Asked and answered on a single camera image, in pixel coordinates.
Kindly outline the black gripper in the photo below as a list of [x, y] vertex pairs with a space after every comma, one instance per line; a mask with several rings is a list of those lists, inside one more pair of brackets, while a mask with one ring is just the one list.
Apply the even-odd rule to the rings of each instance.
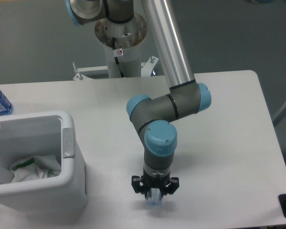
[[172, 195], [180, 186], [179, 178], [170, 178], [170, 173], [164, 177], [152, 177], [145, 171], [141, 177], [132, 176], [131, 185], [136, 194], [147, 195], [151, 188], [158, 188], [162, 196]]

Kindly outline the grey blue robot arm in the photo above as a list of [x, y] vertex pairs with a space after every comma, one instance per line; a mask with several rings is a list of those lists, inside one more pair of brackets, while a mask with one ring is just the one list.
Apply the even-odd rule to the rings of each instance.
[[171, 177], [177, 147], [173, 121], [196, 114], [211, 105], [207, 86], [197, 83], [167, 0], [144, 0], [144, 16], [132, 0], [68, 0], [72, 21], [95, 22], [95, 35], [105, 49], [109, 77], [139, 77], [139, 47], [151, 33], [160, 56], [169, 93], [157, 98], [132, 97], [126, 111], [144, 147], [143, 174], [132, 176], [132, 187], [145, 198], [173, 194], [179, 179]]

